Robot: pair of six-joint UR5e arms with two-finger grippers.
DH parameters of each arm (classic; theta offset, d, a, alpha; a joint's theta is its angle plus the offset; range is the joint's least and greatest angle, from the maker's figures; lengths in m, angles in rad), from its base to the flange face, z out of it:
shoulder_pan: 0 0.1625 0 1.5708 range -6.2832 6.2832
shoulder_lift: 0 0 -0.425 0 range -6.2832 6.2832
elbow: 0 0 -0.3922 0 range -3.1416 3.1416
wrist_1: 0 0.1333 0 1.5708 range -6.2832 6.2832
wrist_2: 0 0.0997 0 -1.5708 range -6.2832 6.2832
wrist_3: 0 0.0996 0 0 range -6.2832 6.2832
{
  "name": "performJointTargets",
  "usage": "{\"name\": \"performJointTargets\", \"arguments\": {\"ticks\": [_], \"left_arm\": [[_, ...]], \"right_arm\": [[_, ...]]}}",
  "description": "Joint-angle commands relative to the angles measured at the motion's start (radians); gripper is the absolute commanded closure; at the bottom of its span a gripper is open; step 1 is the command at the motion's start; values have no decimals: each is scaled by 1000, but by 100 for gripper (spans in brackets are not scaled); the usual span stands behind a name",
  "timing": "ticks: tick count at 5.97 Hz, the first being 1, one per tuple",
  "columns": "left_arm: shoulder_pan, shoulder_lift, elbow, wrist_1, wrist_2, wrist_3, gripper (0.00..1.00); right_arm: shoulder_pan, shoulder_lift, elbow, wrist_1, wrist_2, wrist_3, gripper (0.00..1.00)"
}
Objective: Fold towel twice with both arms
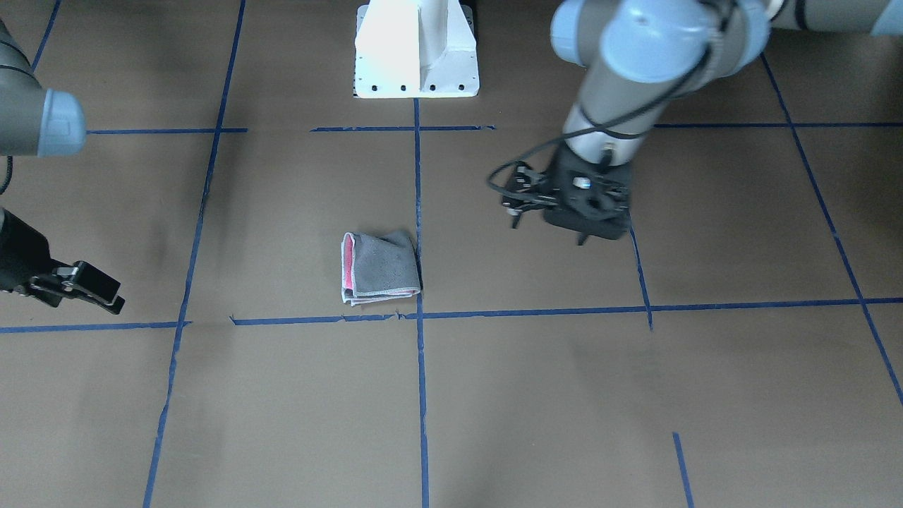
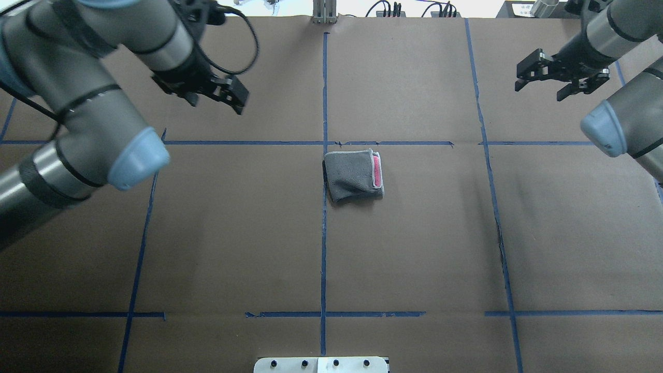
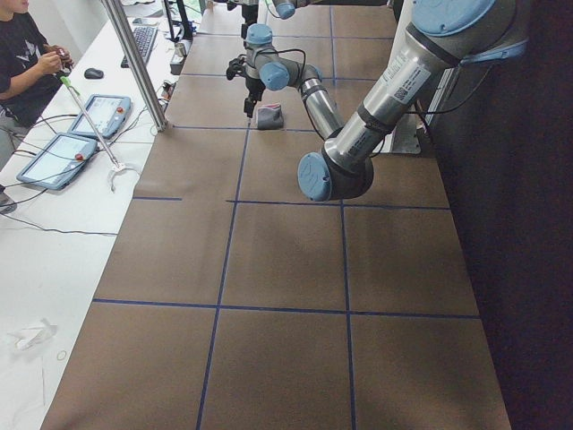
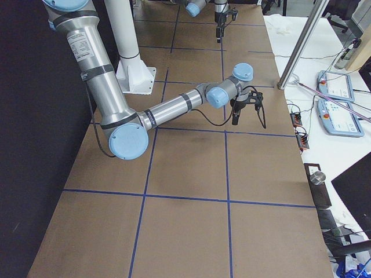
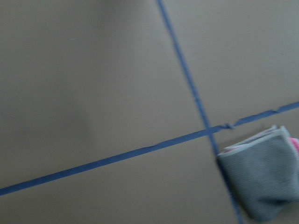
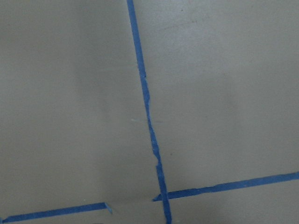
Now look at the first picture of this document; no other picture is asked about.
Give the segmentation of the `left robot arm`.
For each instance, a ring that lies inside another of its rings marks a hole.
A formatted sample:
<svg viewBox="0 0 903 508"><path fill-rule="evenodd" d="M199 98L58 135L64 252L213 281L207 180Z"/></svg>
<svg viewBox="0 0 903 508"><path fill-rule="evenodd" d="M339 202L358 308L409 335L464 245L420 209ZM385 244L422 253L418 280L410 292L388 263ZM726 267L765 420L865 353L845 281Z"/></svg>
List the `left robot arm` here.
<svg viewBox="0 0 903 508"><path fill-rule="evenodd" d="M900 35L899 1L564 1L555 54L585 68L546 174L546 222L618 240L629 229L630 162L669 102L732 76L772 29Z"/></svg>

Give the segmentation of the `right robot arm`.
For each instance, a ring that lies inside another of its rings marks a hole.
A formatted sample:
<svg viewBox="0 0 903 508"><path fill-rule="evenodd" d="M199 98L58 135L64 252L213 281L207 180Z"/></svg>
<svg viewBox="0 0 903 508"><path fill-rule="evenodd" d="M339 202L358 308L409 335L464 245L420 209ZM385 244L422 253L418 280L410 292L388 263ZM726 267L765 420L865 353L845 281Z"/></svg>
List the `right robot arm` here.
<svg viewBox="0 0 903 508"><path fill-rule="evenodd" d="M68 157L86 142L86 119L77 97L45 89L6 25L1 25L2 157ZM6 208L1 212L1 289L51 308L65 299L93 303L118 315L126 300L121 284L79 260L55 260L45 235Z"/></svg>

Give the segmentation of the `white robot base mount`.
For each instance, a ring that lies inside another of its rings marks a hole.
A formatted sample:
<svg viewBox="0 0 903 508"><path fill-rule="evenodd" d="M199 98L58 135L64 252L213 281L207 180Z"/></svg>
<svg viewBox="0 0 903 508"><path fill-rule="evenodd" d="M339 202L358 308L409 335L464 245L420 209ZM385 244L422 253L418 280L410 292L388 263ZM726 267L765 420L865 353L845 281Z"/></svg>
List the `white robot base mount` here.
<svg viewBox="0 0 903 508"><path fill-rule="evenodd" d="M357 9L359 99L451 99L480 91L474 1L368 1Z"/></svg>

